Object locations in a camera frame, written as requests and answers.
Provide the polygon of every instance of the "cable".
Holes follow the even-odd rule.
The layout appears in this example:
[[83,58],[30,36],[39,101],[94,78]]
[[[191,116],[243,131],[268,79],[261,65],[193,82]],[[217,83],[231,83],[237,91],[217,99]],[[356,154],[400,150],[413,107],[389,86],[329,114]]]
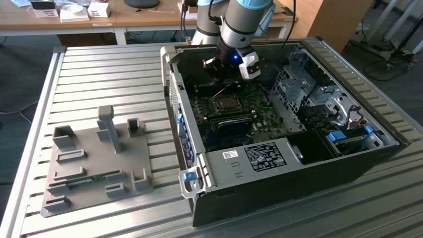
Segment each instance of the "cable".
[[0,186],[11,186],[14,185],[14,182],[0,182]]
[[215,96],[218,96],[218,95],[226,90],[226,88],[227,88],[229,86],[231,86],[231,84],[233,84],[233,83],[230,83],[211,98],[214,99]]
[[318,87],[320,87],[320,84],[317,83],[316,86],[313,86],[313,88],[312,88],[309,94],[308,94],[306,97],[304,98],[304,100],[302,100],[300,106],[305,106],[305,105],[306,105],[306,102],[308,102],[308,100],[309,100],[312,94],[317,91],[317,88],[318,88]]
[[19,113],[22,115],[22,117],[30,122],[30,124],[33,124],[33,121],[30,120],[30,118],[23,114],[23,111],[31,107],[33,105],[38,104],[39,100],[35,101],[34,103],[29,104],[27,106],[25,106],[21,110],[14,111],[14,112],[0,112],[0,115],[10,115],[10,114],[15,114]]
[[186,37],[189,37],[189,32],[187,32],[187,28],[186,28],[186,17],[187,17],[187,11],[185,12],[185,17],[183,17],[183,26],[185,26],[185,33],[186,33]]
[[27,106],[25,106],[21,110],[14,111],[14,112],[2,112],[2,111],[0,111],[0,114],[2,114],[2,115],[9,115],[9,114],[19,113],[19,112],[22,112],[23,110],[26,110],[29,107],[31,107],[34,104],[37,104],[38,102],[39,102],[39,100],[35,101],[34,103],[29,104]]
[[6,41],[7,41],[7,36],[5,37],[5,40],[3,40],[3,42],[0,43],[0,45],[3,45],[3,44],[6,43]]
[[22,117],[30,122],[30,124],[33,124],[33,121],[30,120],[29,117],[26,117],[25,113],[23,112],[19,112],[19,114],[22,115]]
[[153,35],[153,37],[150,39],[151,41],[154,40],[154,37],[157,36],[157,33],[158,33],[158,31],[154,32],[154,35]]
[[[412,1],[410,1],[410,3],[408,4],[408,6],[406,6],[406,8],[405,8],[405,11],[408,10],[410,4],[412,4],[414,1],[416,1],[416,0],[412,0]],[[389,26],[389,29],[386,29],[386,31],[384,32],[384,34],[382,34],[382,39],[384,39],[384,40],[385,40],[385,35],[386,35],[386,33],[389,32],[389,30],[392,29],[394,22],[397,22],[397,20],[398,20],[401,17],[402,17],[402,15],[400,15],[400,16],[394,19],[394,21],[392,22],[392,24],[390,24],[390,26]]]
[[366,44],[369,45],[368,37],[366,37],[366,34],[365,34],[365,17],[364,17],[364,19],[362,19],[362,33],[364,33],[364,37],[365,37],[365,42],[366,42]]
[[289,35],[288,35],[288,37],[286,37],[285,43],[284,43],[284,45],[281,46],[281,49],[285,48],[285,45],[286,45],[286,43],[289,42],[289,39],[290,39],[290,36],[292,36],[292,33],[293,33],[293,29],[294,29],[294,25],[296,25],[296,13],[297,13],[297,0],[294,0],[293,26],[292,26]]
[[182,11],[181,11],[181,32],[183,32],[183,19],[185,19],[185,4],[182,6]]
[[270,93],[270,91],[264,87],[262,83],[260,83],[261,88],[264,88],[264,90]]
[[406,72],[400,73],[398,75],[396,75],[396,76],[393,76],[393,77],[390,77],[390,78],[388,78],[388,79],[381,79],[381,78],[377,78],[377,77],[372,76],[372,74],[368,72],[366,69],[368,69],[370,66],[373,66],[373,65],[376,65],[376,64],[378,64],[378,63],[381,63],[381,62],[384,62],[384,61],[385,61],[385,59],[381,59],[380,61],[377,61],[377,62],[370,63],[369,65],[366,65],[366,66],[364,67],[364,72],[365,72],[365,74],[366,74],[372,79],[374,79],[374,80],[377,80],[377,81],[381,81],[381,82],[389,82],[389,81],[392,81],[393,79],[396,79],[397,77],[402,76]]
[[264,28],[262,28],[261,25],[260,25],[260,28],[261,28],[261,30],[262,30],[262,32],[264,32],[264,35],[265,35],[265,38],[266,38],[266,44],[269,44],[272,41],[270,41],[270,39],[268,38],[266,32],[265,32],[265,30],[264,30]]
[[210,2],[210,11],[209,11],[209,15],[210,15],[210,20],[213,21],[213,2],[214,2],[214,0],[211,0],[211,2]]
[[352,116],[352,112],[357,112],[358,110],[361,110],[362,107],[357,106],[357,105],[352,105],[352,107],[349,108],[349,112],[348,112],[348,119],[346,119],[346,130],[349,129],[349,125],[350,125],[350,116]]

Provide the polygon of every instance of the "sticker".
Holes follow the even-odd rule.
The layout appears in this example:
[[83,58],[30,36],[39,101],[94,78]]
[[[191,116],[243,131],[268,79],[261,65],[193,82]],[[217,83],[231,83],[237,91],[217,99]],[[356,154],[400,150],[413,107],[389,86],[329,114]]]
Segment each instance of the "sticker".
[[113,26],[113,23],[94,23],[93,26]]
[[225,157],[226,159],[238,157],[238,152],[237,152],[237,150],[223,152],[223,157]]
[[286,165],[282,153],[274,142],[247,147],[245,150],[253,169],[258,172]]

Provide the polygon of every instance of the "white box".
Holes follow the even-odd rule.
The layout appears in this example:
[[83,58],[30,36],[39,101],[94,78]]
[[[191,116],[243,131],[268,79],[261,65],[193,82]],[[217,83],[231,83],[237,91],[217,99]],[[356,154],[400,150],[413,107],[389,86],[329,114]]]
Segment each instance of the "white box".
[[74,22],[74,21],[89,21],[90,17],[89,17],[89,12],[86,7],[83,8],[82,11],[73,13],[69,11],[61,11],[61,22]]
[[109,17],[111,8],[107,2],[93,2],[89,7],[89,15],[91,17]]
[[41,17],[58,17],[59,13],[57,9],[45,9],[45,10],[37,10],[34,9],[35,15],[38,18]]

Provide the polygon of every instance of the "circuit board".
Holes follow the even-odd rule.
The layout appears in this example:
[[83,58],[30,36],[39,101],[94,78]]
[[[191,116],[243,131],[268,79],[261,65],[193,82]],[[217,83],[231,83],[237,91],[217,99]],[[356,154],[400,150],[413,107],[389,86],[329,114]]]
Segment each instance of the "circuit board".
[[254,82],[218,95],[193,97],[191,105],[207,151],[278,139],[288,134],[269,91]]

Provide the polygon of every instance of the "small white object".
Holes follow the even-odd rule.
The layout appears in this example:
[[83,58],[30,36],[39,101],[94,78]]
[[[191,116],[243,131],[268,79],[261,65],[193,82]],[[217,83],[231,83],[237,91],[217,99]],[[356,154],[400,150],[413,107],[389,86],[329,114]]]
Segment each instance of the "small white object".
[[243,79],[251,80],[261,75],[261,70],[249,72],[249,67],[254,66],[257,62],[260,62],[260,56],[257,52],[251,52],[243,57],[243,63],[239,65],[239,71]]
[[34,13],[38,16],[38,18],[42,17],[58,17],[59,13],[57,9],[45,9],[45,10],[37,10],[34,9]]
[[109,17],[111,14],[111,7],[107,2],[93,2],[89,7],[89,14],[91,17]]
[[61,8],[61,22],[75,22],[75,21],[89,21],[89,12],[87,9],[82,7],[82,11],[77,11],[77,8],[74,10],[69,6],[75,6],[73,5],[65,5]]
[[225,157],[226,159],[238,157],[238,152],[237,152],[237,150],[223,152],[223,157]]
[[66,13],[79,13],[81,11],[85,10],[85,7],[81,6],[81,5],[77,5],[77,4],[69,4],[69,5],[65,5],[62,8],[61,8],[61,12],[63,14],[63,12]]

